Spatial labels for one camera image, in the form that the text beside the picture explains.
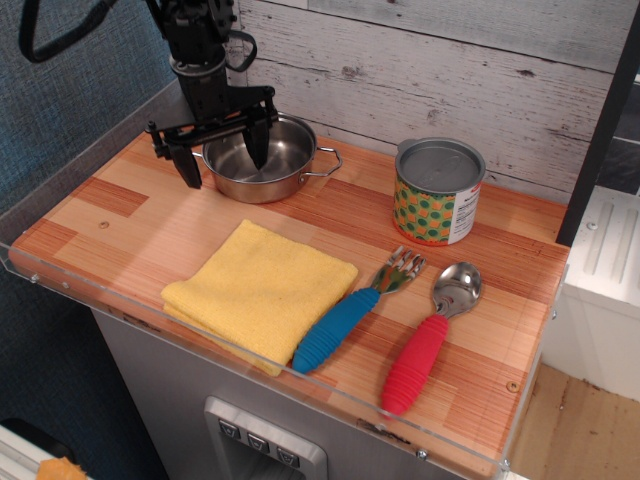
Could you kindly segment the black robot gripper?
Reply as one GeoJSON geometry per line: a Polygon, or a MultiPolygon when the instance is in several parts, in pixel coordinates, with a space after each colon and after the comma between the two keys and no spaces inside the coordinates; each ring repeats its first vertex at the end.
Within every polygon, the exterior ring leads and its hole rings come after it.
{"type": "Polygon", "coordinates": [[[224,64],[174,64],[182,96],[165,116],[151,120],[156,155],[171,159],[185,184],[202,187],[197,161],[190,147],[219,138],[243,135],[257,170],[267,162],[269,130],[279,118],[271,86],[231,86],[224,64]]]}

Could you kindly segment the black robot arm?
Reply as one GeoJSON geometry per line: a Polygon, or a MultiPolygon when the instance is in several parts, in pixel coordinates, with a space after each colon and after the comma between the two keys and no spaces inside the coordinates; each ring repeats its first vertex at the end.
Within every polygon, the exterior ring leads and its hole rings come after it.
{"type": "Polygon", "coordinates": [[[167,41],[180,95],[146,132],[155,153],[173,162],[190,188],[202,180],[192,148],[241,134],[250,158],[262,168],[269,131],[279,118],[271,86],[232,86],[227,72],[245,72],[257,56],[248,33],[235,30],[232,1],[151,1],[149,9],[167,41]]]}

